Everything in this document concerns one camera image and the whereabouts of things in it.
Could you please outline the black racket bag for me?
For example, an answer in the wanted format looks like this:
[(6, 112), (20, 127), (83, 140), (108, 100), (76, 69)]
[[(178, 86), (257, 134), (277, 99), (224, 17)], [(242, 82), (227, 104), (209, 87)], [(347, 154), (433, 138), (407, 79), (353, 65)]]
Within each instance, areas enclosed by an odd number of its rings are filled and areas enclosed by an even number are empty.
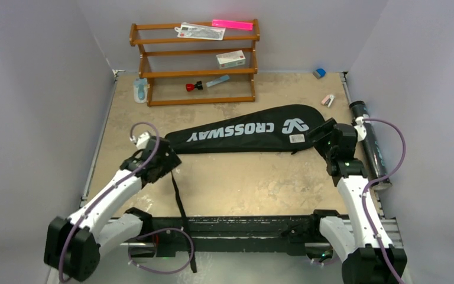
[(315, 108), (283, 105), (166, 134), (177, 154), (297, 152), (312, 147), (308, 133), (325, 122)]

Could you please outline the black shuttlecock tube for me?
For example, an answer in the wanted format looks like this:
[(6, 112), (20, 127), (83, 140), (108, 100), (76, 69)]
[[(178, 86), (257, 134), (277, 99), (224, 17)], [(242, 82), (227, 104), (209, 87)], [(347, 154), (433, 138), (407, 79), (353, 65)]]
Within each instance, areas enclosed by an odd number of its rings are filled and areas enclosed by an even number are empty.
[[(354, 101), (349, 104), (354, 121), (358, 118), (369, 118), (364, 101)], [(361, 141), (371, 179), (379, 179), (387, 175), (387, 169), (382, 158), (377, 136), (370, 121), (360, 123), (365, 128), (366, 136)]]

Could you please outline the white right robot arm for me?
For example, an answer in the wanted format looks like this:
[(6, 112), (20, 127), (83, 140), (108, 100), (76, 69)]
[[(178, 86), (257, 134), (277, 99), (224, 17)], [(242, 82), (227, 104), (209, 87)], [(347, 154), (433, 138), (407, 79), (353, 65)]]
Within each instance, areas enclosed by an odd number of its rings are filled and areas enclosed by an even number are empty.
[(308, 232), (312, 239), (330, 243), (344, 283), (403, 283), (407, 255), (384, 228), (371, 196), (374, 181), (355, 157), (356, 144), (367, 137), (366, 122), (359, 117), (350, 125), (331, 118), (309, 132), (346, 205), (349, 224), (340, 217), (322, 217), (310, 222)]

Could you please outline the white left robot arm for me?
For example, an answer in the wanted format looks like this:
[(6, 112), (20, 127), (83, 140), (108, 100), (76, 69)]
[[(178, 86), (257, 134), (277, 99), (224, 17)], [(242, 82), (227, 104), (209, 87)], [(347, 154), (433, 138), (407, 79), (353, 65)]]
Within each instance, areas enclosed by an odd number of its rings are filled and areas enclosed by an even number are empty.
[(164, 138), (141, 134), (137, 150), (125, 159), (112, 180), (86, 205), (67, 218), (55, 217), (47, 230), (43, 261), (79, 282), (88, 279), (101, 258), (125, 241), (152, 236), (152, 216), (130, 208), (116, 221), (114, 213), (147, 184), (156, 183), (181, 164)]

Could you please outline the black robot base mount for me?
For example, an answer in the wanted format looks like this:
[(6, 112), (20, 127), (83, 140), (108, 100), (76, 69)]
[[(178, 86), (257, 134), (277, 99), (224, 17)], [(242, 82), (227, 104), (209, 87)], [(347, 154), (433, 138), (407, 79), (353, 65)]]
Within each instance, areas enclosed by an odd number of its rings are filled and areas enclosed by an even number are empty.
[(141, 232), (129, 238), (136, 247), (156, 246), (158, 257), (174, 257), (189, 251), (190, 243), (174, 232), (186, 223), (195, 252), (317, 254), (329, 242), (319, 232), (320, 220), (338, 217), (338, 211), (316, 209), (310, 215), (154, 217), (144, 215)]

